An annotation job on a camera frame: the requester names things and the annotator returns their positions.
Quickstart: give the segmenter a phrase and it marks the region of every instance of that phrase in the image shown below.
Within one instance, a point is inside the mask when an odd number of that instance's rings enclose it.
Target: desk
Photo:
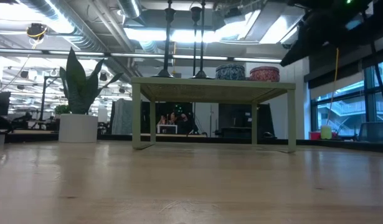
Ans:
[[[257,105],[282,94],[288,95],[288,152],[296,148],[295,84],[233,80],[132,77],[133,137],[135,149],[156,142],[155,102],[230,103],[252,106],[252,144],[257,144]],[[141,94],[150,101],[150,142],[141,142]]]
[[[157,125],[157,133],[160,134],[161,133],[161,127],[175,127],[175,134],[177,134],[177,125],[175,124],[159,124]]]

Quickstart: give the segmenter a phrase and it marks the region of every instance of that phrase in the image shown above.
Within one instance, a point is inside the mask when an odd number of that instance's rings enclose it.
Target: wooden table surface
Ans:
[[[383,223],[383,154],[284,147],[7,144],[0,224]]]

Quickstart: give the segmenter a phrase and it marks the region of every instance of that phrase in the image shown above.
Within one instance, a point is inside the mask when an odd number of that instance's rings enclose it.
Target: white planter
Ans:
[[[97,141],[96,116],[62,114],[60,118],[59,142],[88,143]]]

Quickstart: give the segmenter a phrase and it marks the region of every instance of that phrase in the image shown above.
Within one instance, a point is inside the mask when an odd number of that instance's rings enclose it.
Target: snake plant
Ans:
[[[86,114],[100,92],[122,76],[122,73],[116,74],[111,81],[99,88],[98,74],[102,69],[103,61],[99,61],[92,74],[86,77],[85,70],[71,48],[67,60],[67,70],[60,68],[60,78],[72,113]]]

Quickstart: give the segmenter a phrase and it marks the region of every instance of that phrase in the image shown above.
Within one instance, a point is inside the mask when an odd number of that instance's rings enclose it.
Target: table leg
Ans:
[[[156,121],[155,121],[155,100],[149,102],[149,127],[150,127],[150,141],[152,144],[156,142]]]
[[[288,152],[296,150],[295,90],[288,90]]]
[[[132,145],[134,149],[141,147],[141,92],[140,84],[132,84],[133,123],[132,123]]]
[[[258,144],[258,105],[252,103],[252,144]]]

